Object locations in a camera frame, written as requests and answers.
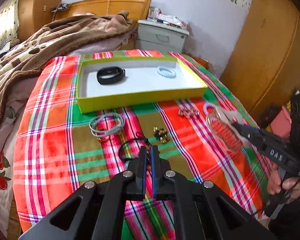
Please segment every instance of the black cable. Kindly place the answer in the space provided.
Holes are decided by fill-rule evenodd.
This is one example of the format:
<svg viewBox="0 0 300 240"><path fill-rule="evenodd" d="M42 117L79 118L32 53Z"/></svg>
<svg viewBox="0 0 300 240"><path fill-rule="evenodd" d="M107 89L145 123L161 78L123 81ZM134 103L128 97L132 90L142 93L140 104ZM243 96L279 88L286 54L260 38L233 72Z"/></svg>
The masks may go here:
<svg viewBox="0 0 300 240"><path fill-rule="evenodd" d="M135 158L126 158L126 157L124 157L124 156L121 154L121 152L123 151L123 148L124 148L124 146L125 146L126 144L128 144L128 143L130 143L130 142L132 142L132 141L144 141L144 143L145 143L146 145L151 146L151 143L149 142L148 138L145 137L142 133L137 132L136 135L137 135L137 137L131 138L131 139L127 140L126 142L124 142L124 143L120 146L120 148L119 148L119 150L118 150L118 156L119 156L119 159L120 159L122 162L124 162L124 163L127 162L127 161L131 161L131 160L135 159Z"/></svg>
<svg viewBox="0 0 300 240"><path fill-rule="evenodd" d="M289 190L287 190L286 195L287 195L288 193L290 193L290 192L294 189L294 187L295 187L299 182L300 182L300 177L298 178L297 182L292 186L292 188L289 189ZM261 209L257 210L256 212L254 212L254 213L251 214L251 215L252 215L252 216L255 216L256 214L258 214L259 212L265 210L266 208L268 208L268 207L270 207L270 206L275 206L275 205L279 205L279 204L286 203L286 202L288 201L289 198L287 197L287 198L286 198L286 201L282 203L282 201L283 201L284 199L285 199L285 197L279 199L278 201L275 201L274 203L270 203L269 205L262 207Z"/></svg>

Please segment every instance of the drawer handle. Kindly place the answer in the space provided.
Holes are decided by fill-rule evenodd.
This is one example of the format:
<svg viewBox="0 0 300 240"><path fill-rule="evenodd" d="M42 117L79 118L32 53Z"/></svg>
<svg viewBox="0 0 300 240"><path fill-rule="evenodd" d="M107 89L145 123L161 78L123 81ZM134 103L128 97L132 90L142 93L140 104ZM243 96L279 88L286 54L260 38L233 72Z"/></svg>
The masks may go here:
<svg viewBox="0 0 300 240"><path fill-rule="evenodd" d="M161 34L156 33L155 36L157 37L157 39L159 41L169 42L169 36L168 35L161 35Z"/></svg>

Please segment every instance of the pink object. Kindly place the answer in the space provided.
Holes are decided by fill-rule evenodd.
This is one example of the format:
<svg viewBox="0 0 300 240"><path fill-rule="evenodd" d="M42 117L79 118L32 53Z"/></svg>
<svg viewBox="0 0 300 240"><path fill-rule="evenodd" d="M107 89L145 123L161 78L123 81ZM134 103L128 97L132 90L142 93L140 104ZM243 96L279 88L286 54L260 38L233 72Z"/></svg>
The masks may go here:
<svg viewBox="0 0 300 240"><path fill-rule="evenodd" d="M280 113L271 122L272 132L282 138L288 138L291 130L291 118L289 111L283 106Z"/></svg>

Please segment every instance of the black smartwatch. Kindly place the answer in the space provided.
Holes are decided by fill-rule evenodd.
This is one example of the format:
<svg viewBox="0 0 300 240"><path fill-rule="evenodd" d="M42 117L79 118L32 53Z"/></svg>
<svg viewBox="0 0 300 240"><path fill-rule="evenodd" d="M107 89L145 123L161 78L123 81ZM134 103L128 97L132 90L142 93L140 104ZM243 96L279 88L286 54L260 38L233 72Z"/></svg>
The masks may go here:
<svg viewBox="0 0 300 240"><path fill-rule="evenodd" d="M97 72L97 80L101 85L111 85L121 81L125 75L126 71L120 67L105 67Z"/></svg>

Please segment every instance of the light blue hair tie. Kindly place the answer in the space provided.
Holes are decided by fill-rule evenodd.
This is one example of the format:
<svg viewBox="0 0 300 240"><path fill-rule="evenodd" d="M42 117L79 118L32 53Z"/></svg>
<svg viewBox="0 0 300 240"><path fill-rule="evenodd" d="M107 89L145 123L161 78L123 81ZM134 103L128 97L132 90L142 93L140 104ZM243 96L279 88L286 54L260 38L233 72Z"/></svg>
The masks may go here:
<svg viewBox="0 0 300 240"><path fill-rule="evenodd" d="M157 73L163 77L167 77L167 78L175 78L177 76L177 74L175 73L174 70L165 67L165 66L159 66L157 68Z"/></svg>

